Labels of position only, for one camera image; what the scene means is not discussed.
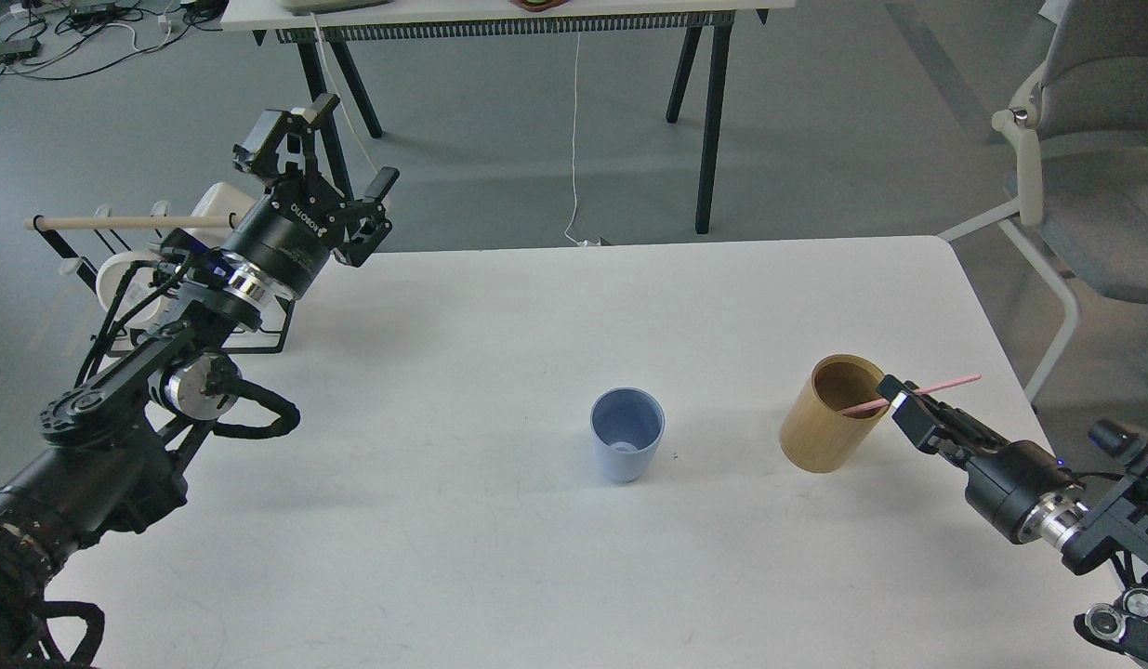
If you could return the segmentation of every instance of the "table leg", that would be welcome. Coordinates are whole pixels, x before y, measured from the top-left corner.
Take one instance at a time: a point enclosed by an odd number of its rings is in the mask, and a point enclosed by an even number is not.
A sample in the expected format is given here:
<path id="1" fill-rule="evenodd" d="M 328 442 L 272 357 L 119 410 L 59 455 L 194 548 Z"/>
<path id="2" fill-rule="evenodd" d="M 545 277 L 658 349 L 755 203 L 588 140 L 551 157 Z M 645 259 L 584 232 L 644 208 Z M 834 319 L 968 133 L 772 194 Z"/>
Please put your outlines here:
<path id="1" fill-rule="evenodd" d="M 366 94 L 363 80 L 359 79 L 355 60 L 349 54 L 349 46 L 344 41 L 332 41 L 329 47 L 334 52 L 334 59 L 339 60 L 339 67 L 343 71 L 347 85 L 351 90 L 351 98 L 355 99 L 355 103 L 358 106 L 358 114 L 363 116 L 366 131 L 370 132 L 373 139 L 381 139 L 383 137 L 383 127 L 379 126 L 379 118 L 374 115 L 374 109 L 371 107 L 371 98 Z"/>
<path id="2" fill-rule="evenodd" d="M 722 93 L 726 90 L 726 64 L 730 54 L 730 25 L 714 26 L 711 48 L 711 84 L 706 91 L 706 132 L 701 139 L 701 172 L 697 178 L 698 234 L 711 231 L 711 205 L 714 203 L 714 171 L 719 157 L 719 129 L 722 126 Z"/>
<path id="3" fill-rule="evenodd" d="M 317 99 L 326 92 L 326 80 L 321 76 L 321 61 L 318 60 L 317 46 L 311 42 L 297 44 L 296 49 L 301 52 L 301 68 L 305 69 L 305 84 L 310 86 L 310 98 Z M 348 200 L 355 199 L 355 192 L 349 186 L 347 174 L 347 158 L 343 157 L 343 147 L 339 141 L 339 126 L 334 125 L 333 115 L 321 124 L 321 143 L 326 149 L 326 161 L 329 164 L 329 174 L 334 179 L 334 187 L 339 188 Z"/>
<path id="4" fill-rule="evenodd" d="M 697 54 L 697 42 L 701 39 L 701 28 L 685 29 L 685 41 L 681 46 L 681 62 L 676 64 L 676 79 L 672 81 L 672 96 L 668 98 L 668 110 L 664 119 L 676 123 L 681 117 L 681 102 L 685 99 L 685 87 L 689 85 L 689 71 L 693 69 L 693 56 Z"/>

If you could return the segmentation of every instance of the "wooden stick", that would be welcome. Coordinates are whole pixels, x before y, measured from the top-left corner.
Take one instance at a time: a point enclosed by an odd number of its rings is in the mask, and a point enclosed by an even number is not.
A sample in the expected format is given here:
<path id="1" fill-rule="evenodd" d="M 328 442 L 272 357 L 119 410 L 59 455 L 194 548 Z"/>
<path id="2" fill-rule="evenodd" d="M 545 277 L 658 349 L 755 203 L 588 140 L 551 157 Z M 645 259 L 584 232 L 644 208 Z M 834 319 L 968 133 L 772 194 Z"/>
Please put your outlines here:
<path id="1" fill-rule="evenodd" d="M 961 386 L 963 383 L 970 383 L 971 381 L 978 381 L 982 378 L 983 378 L 982 374 L 971 374 L 969 376 L 961 376 L 959 379 L 953 379 L 953 380 L 946 381 L 944 383 L 938 383 L 937 386 L 930 386 L 928 388 L 922 388 L 922 389 L 914 390 L 914 391 L 917 395 L 936 394 L 936 391 L 938 391 L 938 390 L 945 390 L 947 388 L 953 388 L 955 386 Z M 887 399 L 885 399 L 885 398 L 878 398 L 878 399 L 871 399 L 870 403 L 862 403 L 862 405 L 854 405 L 852 407 L 845 407 L 843 411 L 840 411 L 838 413 L 840 413 L 843 415 L 854 415 L 854 414 L 858 414 L 858 413 L 862 413 L 863 411 L 876 411 L 879 407 L 885 407 L 885 406 L 887 406 Z"/>
<path id="2" fill-rule="evenodd" d="M 29 230 L 130 230 L 174 227 L 234 227 L 235 215 L 230 216 L 135 216 L 135 217 L 31 217 L 24 221 Z"/>

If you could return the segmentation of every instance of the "wooden dowel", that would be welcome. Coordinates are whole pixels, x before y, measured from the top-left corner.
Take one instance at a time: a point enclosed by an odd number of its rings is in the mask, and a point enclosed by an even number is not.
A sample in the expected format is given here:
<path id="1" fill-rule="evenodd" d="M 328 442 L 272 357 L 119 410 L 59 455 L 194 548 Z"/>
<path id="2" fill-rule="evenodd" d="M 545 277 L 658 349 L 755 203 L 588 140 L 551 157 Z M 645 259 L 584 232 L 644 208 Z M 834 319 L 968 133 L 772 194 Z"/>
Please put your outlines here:
<path id="1" fill-rule="evenodd" d="M 236 216 L 187 217 L 31 217 L 24 221 L 29 230 L 171 230 L 174 227 L 234 227 Z"/>

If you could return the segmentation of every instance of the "blue plastic cup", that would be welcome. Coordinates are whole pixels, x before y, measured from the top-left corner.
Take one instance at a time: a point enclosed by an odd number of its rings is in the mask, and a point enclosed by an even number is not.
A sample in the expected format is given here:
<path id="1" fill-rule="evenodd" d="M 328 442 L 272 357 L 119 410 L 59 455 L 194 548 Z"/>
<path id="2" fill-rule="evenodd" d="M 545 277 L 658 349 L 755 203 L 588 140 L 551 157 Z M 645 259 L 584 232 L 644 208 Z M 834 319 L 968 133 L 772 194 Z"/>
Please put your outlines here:
<path id="1" fill-rule="evenodd" d="M 656 456 L 664 435 L 664 410 L 636 388 L 607 390 L 590 411 L 594 454 L 603 474 L 616 483 L 637 480 Z"/>

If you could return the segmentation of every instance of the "chair armrest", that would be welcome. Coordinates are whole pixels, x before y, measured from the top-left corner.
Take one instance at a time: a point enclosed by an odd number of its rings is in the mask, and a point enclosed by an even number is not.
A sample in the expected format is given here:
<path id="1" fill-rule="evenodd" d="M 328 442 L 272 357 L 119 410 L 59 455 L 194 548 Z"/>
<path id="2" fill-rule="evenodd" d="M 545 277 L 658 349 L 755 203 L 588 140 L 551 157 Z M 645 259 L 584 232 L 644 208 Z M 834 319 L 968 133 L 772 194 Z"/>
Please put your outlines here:
<path id="1" fill-rule="evenodd" d="M 1019 200 L 1019 223 L 1023 225 L 1037 225 L 1045 219 L 1040 139 L 1037 131 L 1029 127 L 1031 115 L 1027 106 L 991 115 L 991 127 L 998 130 L 1016 153 L 1016 196 Z"/>
<path id="2" fill-rule="evenodd" d="M 1002 133 L 1016 153 L 1016 196 L 1019 200 L 1019 223 L 1037 225 L 1045 219 L 1044 171 L 1040 164 L 1040 139 L 1037 137 L 1038 110 L 1032 102 L 1033 90 L 1045 77 L 1047 62 L 1037 65 L 1011 96 L 1007 110 L 991 115 L 991 127 Z"/>

